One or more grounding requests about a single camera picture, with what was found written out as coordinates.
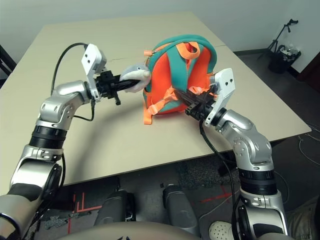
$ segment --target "tripod stand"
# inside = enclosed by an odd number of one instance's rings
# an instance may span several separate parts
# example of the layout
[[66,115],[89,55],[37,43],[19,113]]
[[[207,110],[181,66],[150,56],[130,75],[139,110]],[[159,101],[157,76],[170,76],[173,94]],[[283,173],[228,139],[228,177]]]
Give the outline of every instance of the tripod stand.
[[285,30],[285,28],[288,28],[288,32],[291,33],[291,30],[290,30],[290,25],[291,24],[297,24],[298,23],[298,20],[293,20],[292,18],[290,19],[290,21],[287,23],[287,24],[284,24],[283,25],[283,28],[282,30],[280,31],[280,33],[278,34],[278,36],[276,37],[276,39],[272,40],[272,43],[270,43],[270,45],[267,47],[267,49],[258,57],[258,60],[264,56],[268,51],[271,51],[272,52],[272,49],[274,47],[274,51],[273,53],[276,53],[277,51],[277,46],[278,46],[278,38],[280,37],[280,35],[282,34],[282,32]]

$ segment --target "black trash bin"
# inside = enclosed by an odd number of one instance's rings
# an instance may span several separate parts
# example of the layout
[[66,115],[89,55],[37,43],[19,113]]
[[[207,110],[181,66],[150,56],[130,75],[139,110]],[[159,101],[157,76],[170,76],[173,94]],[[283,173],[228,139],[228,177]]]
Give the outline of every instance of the black trash bin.
[[277,74],[283,74],[301,55],[300,51],[298,51],[296,54],[285,54],[283,53],[283,50],[285,49],[286,46],[279,46],[278,50],[273,55],[271,62],[268,66],[270,71]]

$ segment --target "floor baseboard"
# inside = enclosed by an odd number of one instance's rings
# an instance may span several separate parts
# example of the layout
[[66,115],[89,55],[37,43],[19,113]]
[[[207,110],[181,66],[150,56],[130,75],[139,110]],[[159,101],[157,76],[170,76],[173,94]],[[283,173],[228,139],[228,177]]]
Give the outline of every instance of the floor baseboard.
[[243,51],[234,51],[233,53],[237,56],[249,55],[249,54],[262,54],[267,50],[267,48],[251,49]]

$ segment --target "cable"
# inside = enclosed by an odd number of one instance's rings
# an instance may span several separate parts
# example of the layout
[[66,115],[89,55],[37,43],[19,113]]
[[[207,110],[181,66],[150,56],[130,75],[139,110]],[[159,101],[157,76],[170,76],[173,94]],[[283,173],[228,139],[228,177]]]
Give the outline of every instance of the cable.
[[239,240],[239,236],[238,236],[238,231],[237,231],[237,219],[236,219],[236,208],[237,205],[239,203],[240,200],[240,195],[238,196],[237,200],[236,200],[236,193],[235,193],[235,186],[234,186],[234,180],[232,177],[232,174],[230,172],[230,169],[228,167],[228,165],[226,164],[226,161],[228,162],[232,162],[230,160],[227,160],[225,157],[223,157],[217,150],[216,148],[212,145],[212,143],[209,141],[209,139],[207,138],[206,132],[204,130],[203,127],[203,123],[204,120],[201,119],[199,121],[199,129],[200,129],[200,134],[202,135],[203,139],[205,140],[205,142],[207,143],[207,145],[210,147],[210,149],[217,154],[217,156],[222,160],[223,164],[225,165],[228,173],[229,173],[229,177],[230,177],[230,182],[231,182],[231,193],[232,193],[232,216],[231,216],[231,227],[232,227],[232,235],[234,237],[235,240]]
[[[61,56],[59,57],[58,59],[58,62],[56,63],[55,65],[55,69],[54,69],[54,73],[53,73],[53,77],[52,77],[52,83],[51,83],[51,91],[50,91],[50,94],[52,95],[54,89],[55,89],[55,83],[56,83],[56,78],[57,78],[57,72],[58,72],[58,69],[59,69],[59,66],[60,66],[60,63],[62,61],[62,59],[64,58],[64,56],[66,55],[66,53],[76,47],[76,46],[84,46],[84,48],[87,48],[88,44],[86,43],[83,43],[83,42],[76,42],[76,43],[73,43],[71,44],[70,46],[68,46],[61,54]],[[94,98],[91,99],[91,118],[86,118],[86,117],[83,117],[83,116],[78,116],[78,115],[74,115],[73,117],[74,118],[78,118],[78,119],[82,119],[82,120],[85,120],[85,121],[88,121],[88,122],[92,122],[95,118],[95,105],[96,105],[96,101],[94,100]]]
[[236,211],[237,211],[237,206],[240,201],[240,195],[237,197],[235,201],[235,205],[233,206],[232,210],[232,216],[231,216],[231,229],[232,229],[232,235],[234,240],[240,240],[239,235],[238,235],[238,230],[237,230],[237,218],[236,218]]
[[82,120],[85,120],[85,121],[88,121],[88,122],[92,122],[95,118],[95,106],[96,106],[96,101],[94,98],[91,99],[91,118],[85,118],[83,116],[78,116],[78,115],[74,115],[73,117],[74,118],[78,118],[78,119],[82,119]]
[[226,162],[231,162],[234,164],[233,161],[230,161],[228,159],[226,159],[224,156],[222,156],[220,154],[220,152],[217,151],[217,149],[212,145],[212,143],[210,142],[210,140],[208,139],[207,135],[206,135],[206,132],[204,130],[204,127],[203,127],[203,123],[204,123],[204,120],[201,119],[199,121],[199,130],[200,130],[200,134],[202,135],[204,141],[206,142],[206,144],[209,146],[209,148],[220,158],[220,160],[223,162],[223,164],[225,165],[227,171],[228,171],[228,174],[229,174],[229,178],[230,178],[230,182],[231,182],[231,193],[232,193],[232,206],[235,205],[235,200],[236,200],[236,196],[235,196],[235,185],[234,185],[234,179],[232,177],[232,174],[231,174],[231,171],[228,167],[228,165],[226,164]]
[[302,153],[302,155],[303,155],[306,159],[308,159],[310,162],[312,162],[312,163],[314,163],[315,165],[317,165],[318,167],[320,167],[320,163],[316,162],[315,160],[312,160],[310,157],[308,157],[308,156],[302,151],[302,149],[301,149],[301,143],[302,143],[304,140],[303,140],[300,136],[298,136],[298,138],[299,138],[299,144],[298,144],[298,146],[299,146],[300,153]]
[[314,137],[314,136],[311,136],[309,133],[306,133],[305,135],[308,136],[308,137],[310,137],[310,138],[312,138],[313,140],[316,140],[317,142],[320,142],[320,139],[319,139],[319,138],[316,138],[316,137]]
[[289,184],[288,182],[286,181],[286,179],[280,174],[278,173],[277,171],[274,171],[275,174],[277,174],[284,182],[285,184],[285,187],[286,187],[286,199],[285,201],[283,202],[283,204],[286,204],[288,201],[289,201],[289,198],[290,198],[290,189],[289,189]]
[[218,206],[214,207],[213,209],[211,209],[210,211],[202,214],[200,217],[199,217],[199,222],[201,221],[201,219],[203,219],[205,216],[213,213],[215,210],[217,210],[218,208],[220,208],[226,201],[228,201],[230,198],[232,198],[232,195],[228,196],[225,200],[223,200]]
[[222,160],[225,161],[227,163],[231,163],[231,164],[235,164],[234,161],[228,160],[226,159],[220,152],[217,151],[217,149],[212,145],[212,143],[210,142],[210,140],[208,139],[206,132],[204,130],[203,127],[203,122],[204,120],[201,119],[199,121],[199,129],[200,129],[200,134],[202,135],[203,139],[205,140],[206,144],[209,146],[209,148]]
[[54,88],[55,88],[55,82],[56,82],[56,77],[57,77],[57,72],[58,72],[58,68],[59,68],[59,65],[62,61],[62,59],[64,58],[64,56],[66,55],[66,53],[72,49],[73,47],[76,47],[76,46],[84,46],[85,48],[87,48],[88,44],[86,43],[83,43],[83,42],[76,42],[76,43],[73,43],[71,44],[70,46],[68,46],[61,54],[61,56],[59,57],[58,59],[58,62],[56,63],[55,65],[55,69],[54,69],[54,73],[53,73],[53,78],[52,78],[52,83],[51,83],[51,91],[50,91],[50,95],[52,95],[53,91],[54,91]]
[[[66,179],[66,159],[65,159],[65,154],[62,153],[62,178],[61,178],[61,182],[60,182],[60,185],[59,185],[59,188],[57,189],[57,192],[55,193],[55,195],[57,195],[59,193],[59,191],[61,191],[62,187],[64,186],[64,183],[65,183],[65,179]],[[45,207],[42,208],[42,211],[39,211],[32,219],[32,222],[31,224],[29,225],[29,229],[30,227],[35,224],[41,217],[43,214],[45,214],[45,212],[50,208],[50,206],[52,205],[53,203],[53,199],[51,199],[46,205]],[[26,238],[28,232],[29,232],[29,229],[28,231],[26,231],[24,238]]]

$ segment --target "white shoe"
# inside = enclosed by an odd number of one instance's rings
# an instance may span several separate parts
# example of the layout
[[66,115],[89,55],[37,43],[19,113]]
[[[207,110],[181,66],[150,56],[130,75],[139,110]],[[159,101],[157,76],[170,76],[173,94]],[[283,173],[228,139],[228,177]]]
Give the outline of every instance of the white shoe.
[[226,221],[215,221],[209,227],[211,240],[234,240],[231,223]]

